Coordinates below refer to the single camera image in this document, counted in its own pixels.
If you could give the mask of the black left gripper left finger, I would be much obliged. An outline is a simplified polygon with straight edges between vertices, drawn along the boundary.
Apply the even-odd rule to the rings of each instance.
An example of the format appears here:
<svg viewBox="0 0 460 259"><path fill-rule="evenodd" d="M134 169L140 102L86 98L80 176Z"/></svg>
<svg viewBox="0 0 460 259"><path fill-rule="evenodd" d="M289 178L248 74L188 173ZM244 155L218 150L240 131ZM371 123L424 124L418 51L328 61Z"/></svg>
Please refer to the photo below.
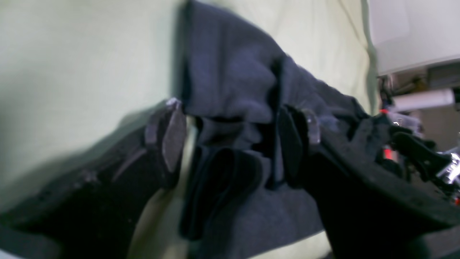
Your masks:
<svg viewBox="0 0 460 259"><path fill-rule="evenodd" d="M179 181L186 116L172 98L102 157L1 214L1 251L23 259L124 259L158 190Z"/></svg>

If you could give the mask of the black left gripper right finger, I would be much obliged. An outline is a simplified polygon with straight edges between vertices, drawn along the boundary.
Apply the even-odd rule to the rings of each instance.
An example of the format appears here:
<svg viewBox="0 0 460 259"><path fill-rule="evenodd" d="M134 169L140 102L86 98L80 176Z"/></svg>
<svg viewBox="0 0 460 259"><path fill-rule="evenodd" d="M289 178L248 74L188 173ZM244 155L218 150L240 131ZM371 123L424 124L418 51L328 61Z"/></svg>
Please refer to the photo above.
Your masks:
<svg viewBox="0 0 460 259"><path fill-rule="evenodd" d="M366 148L373 119L352 141L315 113L284 105L277 127L289 184L315 199L337 259L458 259L459 206L386 170Z"/></svg>

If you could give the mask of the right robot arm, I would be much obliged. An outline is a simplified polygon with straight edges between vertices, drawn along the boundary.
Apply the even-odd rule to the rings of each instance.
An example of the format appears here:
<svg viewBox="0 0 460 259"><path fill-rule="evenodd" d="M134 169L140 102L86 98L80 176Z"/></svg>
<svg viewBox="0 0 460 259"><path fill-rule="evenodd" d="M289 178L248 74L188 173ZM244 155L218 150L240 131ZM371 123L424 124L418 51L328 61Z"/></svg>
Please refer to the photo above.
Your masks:
<svg viewBox="0 0 460 259"><path fill-rule="evenodd" d="M430 182L443 199L459 206L459 147L437 151L435 142L422 139L420 120L406 115L414 110L459 105L459 88L392 96L387 88L389 77L378 77L377 82L381 113L394 126L406 130L393 135L392 148L414 166L422 182Z"/></svg>

